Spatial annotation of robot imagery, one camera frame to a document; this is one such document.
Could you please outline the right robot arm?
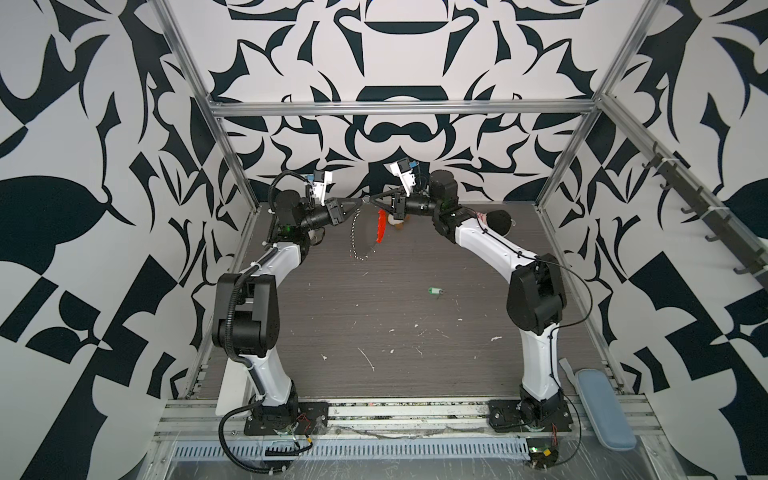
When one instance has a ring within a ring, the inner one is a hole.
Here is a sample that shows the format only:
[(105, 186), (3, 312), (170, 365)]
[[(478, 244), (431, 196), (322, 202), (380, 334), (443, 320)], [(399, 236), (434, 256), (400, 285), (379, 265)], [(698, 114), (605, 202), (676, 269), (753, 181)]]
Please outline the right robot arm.
[(440, 235), (475, 254), (507, 281), (506, 311), (520, 332), (523, 352), (523, 424), (540, 422), (563, 405), (554, 359), (567, 297), (555, 258), (536, 255), (507, 239), (512, 226), (507, 211), (478, 212), (462, 205), (457, 181), (445, 170), (430, 175), (424, 193), (403, 185), (372, 195), (369, 202), (397, 220), (407, 215), (431, 218)]

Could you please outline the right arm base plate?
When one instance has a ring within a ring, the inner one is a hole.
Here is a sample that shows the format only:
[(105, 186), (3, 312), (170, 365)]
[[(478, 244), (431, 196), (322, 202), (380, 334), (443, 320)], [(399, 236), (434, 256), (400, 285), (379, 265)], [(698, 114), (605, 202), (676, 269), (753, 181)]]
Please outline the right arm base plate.
[(546, 401), (490, 400), (488, 409), (488, 424), (497, 433), (541, 432), (552, 428), (569, 432), (573, 423), (567, 400), (558, 396)]

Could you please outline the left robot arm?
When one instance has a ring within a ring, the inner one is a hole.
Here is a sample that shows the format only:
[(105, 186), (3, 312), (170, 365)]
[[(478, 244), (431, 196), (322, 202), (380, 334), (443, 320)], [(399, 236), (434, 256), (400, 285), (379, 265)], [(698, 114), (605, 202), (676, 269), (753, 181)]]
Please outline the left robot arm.
[(251, 411), (292, 415), (295, 385), (277, 352), (280, 334), (278, 287), (305, 260), (312, 233), (351, 218), (364, 201), (327, 199), (324, 203), (282, 191), (272, 201), (266, 252), (239, 273), (216, 283), (211, 337), (228, 359), (227, 371), (243, 382), (242, 403)]

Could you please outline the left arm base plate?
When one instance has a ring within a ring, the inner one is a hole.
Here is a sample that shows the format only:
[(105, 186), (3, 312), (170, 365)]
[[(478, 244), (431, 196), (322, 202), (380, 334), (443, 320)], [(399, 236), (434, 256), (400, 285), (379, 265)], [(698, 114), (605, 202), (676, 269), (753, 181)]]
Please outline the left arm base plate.
[(283, 406), (252, 409), (244, 434), (266, 436), (278, 433), (312, 435), (327, 427), (330, 405), (327, 402), (298, 402)]

